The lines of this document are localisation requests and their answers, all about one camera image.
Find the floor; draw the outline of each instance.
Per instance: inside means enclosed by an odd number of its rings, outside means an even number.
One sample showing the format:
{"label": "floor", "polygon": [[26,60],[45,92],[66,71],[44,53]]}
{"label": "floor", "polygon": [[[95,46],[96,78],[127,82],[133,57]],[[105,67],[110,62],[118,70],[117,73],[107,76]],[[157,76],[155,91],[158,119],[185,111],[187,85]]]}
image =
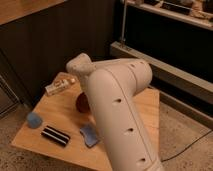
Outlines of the floor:
{"label": "floor", "polygon": [[[0,120],[0,171],[69,170],[86,171],[53,158],[10,145],[29,109],[19,105]],[[160,103],[160,158],[171,158],[210,131],[164,103]],[[213,133],[209,133],[171,160],[163,162],[167,171],[213,171]]]}

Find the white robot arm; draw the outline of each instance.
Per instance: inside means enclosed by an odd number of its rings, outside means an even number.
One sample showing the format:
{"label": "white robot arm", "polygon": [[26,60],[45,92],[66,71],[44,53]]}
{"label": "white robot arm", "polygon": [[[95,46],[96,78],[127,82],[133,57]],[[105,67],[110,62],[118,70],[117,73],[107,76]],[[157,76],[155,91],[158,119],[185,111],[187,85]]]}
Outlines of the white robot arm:
{"label": "white robot arm", "polygon": [[152,79],[150,66],[141,59],[91,62],[80,54],[67,63],[67,71],[77,75],[87,96],[115,171],[162,171],[147,131],[132,97]]}

